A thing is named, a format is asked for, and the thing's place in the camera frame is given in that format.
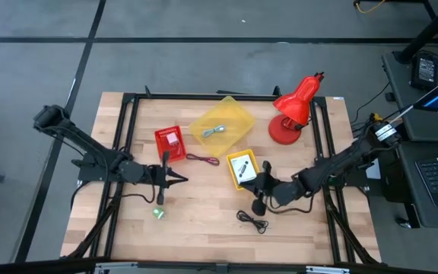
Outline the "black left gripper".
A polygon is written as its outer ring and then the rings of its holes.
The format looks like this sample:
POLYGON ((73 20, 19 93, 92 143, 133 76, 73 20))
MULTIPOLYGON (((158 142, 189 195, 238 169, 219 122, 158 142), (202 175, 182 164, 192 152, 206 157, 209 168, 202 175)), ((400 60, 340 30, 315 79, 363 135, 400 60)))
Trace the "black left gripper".
POLYGON ((179 175, 172 169, 168 169, 167 162, 170 153, 165 151, 162 157, 161 165, 145 165, 135 161, 122 162, 122 179, 127 183, 144 183, 152 185, 152 190, 158 186, 158 193, 154 195, 154 201, 157 204, 164 204, 164 190, 174 184, 187 182, 186 177, 179 175), (175 180, 166 180, 166 176, 176 178, 175 180))

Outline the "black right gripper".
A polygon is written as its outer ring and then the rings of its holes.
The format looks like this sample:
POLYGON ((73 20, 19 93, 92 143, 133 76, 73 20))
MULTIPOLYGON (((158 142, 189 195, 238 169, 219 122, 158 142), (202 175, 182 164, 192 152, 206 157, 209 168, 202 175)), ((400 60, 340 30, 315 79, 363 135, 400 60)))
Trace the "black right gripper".
POLYGON ((244 186, 245 190, 250 191, 255 196, 252 202, 252 212, 257 216, 263 216, 266 211, 276 215, 293 211, 294 209, 275 209, 272 205, 272 200, 275 199, 278 207, 282 207, 298 199, 298 194, 301 193, 298 183, 274 178, 271 175, 271 164, 268 161, 263 162, 262 168, 263 172, 240 184, 244 186))

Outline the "small yellow plastic basket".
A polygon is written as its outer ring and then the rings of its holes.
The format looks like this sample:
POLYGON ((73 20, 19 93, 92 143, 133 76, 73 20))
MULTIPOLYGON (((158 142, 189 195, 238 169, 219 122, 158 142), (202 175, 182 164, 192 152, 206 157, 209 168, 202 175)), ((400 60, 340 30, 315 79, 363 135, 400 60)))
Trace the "small yellow plastic basket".
POLYGON ((259 167, 258 167, 258 164, 257 164, 257 161, 256 161, 256 157, 255 157, 255 155, 253 154, 253 151, 252 151, 251 149, 246 149, 246 150, 244 150, 244 151, 239 151, 239 152, 236 152, 236 153, 233 153, 233 154, 228 155, 228 156, 226 157, 226 159, 227 159, 227 164, 228 164, 228 167, 229 167, 229 170, 230 170, 231 177, 233 178, 233 183, 234 183, 235 188, 236 188, 237 190, 243 190, 243 186, 237 184, 236 179, 235 179, 235 177, 234 177, 234 175, 233 175, 233 168, 231 167, 231 163, 230 163, 230 161, 231 161, 233 158, 239 157, 239 156, 241 156, 241 155, 249 155, 249 156, 251 157, 251 159, 252 159, 252 163, 253 163, 253 165, 254 165, 254 167, 255 167, 256 175, 259 173, 259 167))

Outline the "translucent yellow plastic bin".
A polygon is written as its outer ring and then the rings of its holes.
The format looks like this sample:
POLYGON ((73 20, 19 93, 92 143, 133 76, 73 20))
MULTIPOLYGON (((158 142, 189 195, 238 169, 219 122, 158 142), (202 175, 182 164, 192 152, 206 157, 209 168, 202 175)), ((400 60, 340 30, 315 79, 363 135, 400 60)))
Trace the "translucent yellow plastic bin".
POLYGON ((255 124, 255 117, 231 96, 226 96, 189 125, 189 132, 215 157, 238 142, 255 124))

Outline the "red desk lamp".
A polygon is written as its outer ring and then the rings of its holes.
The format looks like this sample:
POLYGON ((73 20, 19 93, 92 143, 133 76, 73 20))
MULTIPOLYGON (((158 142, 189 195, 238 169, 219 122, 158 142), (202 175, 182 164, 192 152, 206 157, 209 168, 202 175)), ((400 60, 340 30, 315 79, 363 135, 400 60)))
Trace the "red desk lamp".
POLYGON ((280 96, 273 107, 279 111, 268 124, 268 134, 277 143, 291 145, 309 123, 310 102, 320 88, 324 72, 305 77, 290 94, 280 96))

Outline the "dark grey desk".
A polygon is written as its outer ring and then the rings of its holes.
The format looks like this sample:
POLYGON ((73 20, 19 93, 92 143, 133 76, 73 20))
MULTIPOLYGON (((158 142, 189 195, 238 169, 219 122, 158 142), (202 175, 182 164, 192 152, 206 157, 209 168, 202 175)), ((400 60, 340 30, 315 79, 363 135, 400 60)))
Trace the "dark grey desk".
POLYGON ((438 113, 410 110, 396 126, 402 136, 393 153, 380 158, 383 185, 405 204, 412 227, 438 228, 438 207, 418 173, 416 161, 438 158, 438 113))

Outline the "black power adapter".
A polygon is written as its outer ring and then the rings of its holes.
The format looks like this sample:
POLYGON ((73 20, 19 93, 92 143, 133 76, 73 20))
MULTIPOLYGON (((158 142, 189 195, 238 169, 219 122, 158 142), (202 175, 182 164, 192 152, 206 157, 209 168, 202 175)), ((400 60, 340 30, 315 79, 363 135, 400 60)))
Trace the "black power adapter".
POLYGON ((410 86, 423 91, 430 91, 438 83, 438 55, 421 51, 414 55, 411 63, 410 86))

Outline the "black desk leg beam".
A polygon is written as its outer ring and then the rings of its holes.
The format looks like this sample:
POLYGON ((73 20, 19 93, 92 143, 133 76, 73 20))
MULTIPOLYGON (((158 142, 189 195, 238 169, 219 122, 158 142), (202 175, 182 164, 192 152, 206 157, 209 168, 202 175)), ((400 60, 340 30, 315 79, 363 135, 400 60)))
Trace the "black desk leg beam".
POLYGON ((408 63, 412 57, 438 34, 438 15, 401 51, 394 52, 395 59, 400 63, 408 63))

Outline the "black aluminium table frame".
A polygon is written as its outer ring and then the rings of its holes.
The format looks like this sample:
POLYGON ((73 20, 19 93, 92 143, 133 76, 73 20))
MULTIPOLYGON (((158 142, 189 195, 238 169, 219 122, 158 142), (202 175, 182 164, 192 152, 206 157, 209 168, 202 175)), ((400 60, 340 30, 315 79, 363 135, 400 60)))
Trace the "black aluminium table frame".
MULTIPOLYGON (((92 137, 111 147, 121 109, 123 93, 103 92, 92 137)), ((153 94, 140 98, 131 153, 142 164, 159 164, 154 132, 180 126, 186 151, 208 155, 193 135, 189 124, 219 103, 211 95, 153 94)), ((251 214, 254 196, 237 190, 226 162, 226 155, 251 149, 261 167, 270 161, 272 174, 290 180, 291 174, 314 164, 318 153, 312 126, 303 130, 293 145, 279 145, 268 134, 268 124, 278 114, 270 101, 240 101, 254 117, 255 124, 219 159, 219 166, 202 161, 181 160, 170 166, 189 181, 165 190, 165 211, 158 219, 140 197, 126 197, 119 207, 115 236, 111 248, 114 260, 213 262, 213 263, 280 263, 331 264, 333 255, 322 193, 316 194, 313 210, 281 215, 267 212, 269 226, 259 234, 253 225, 241 222, 236 213, 251 214)), ((332 128, 334 151, 352 142, 348 112, 343 97, 326 97, 325 106, 332 128)), ((76 249, 94 225, 103 192, 101 182, 89 183, 80 190, 70 214, 60 255, 76 249)), ((343 189, 351 230, 376 260, 381 260, 367 198, 355 187, 343 189)))

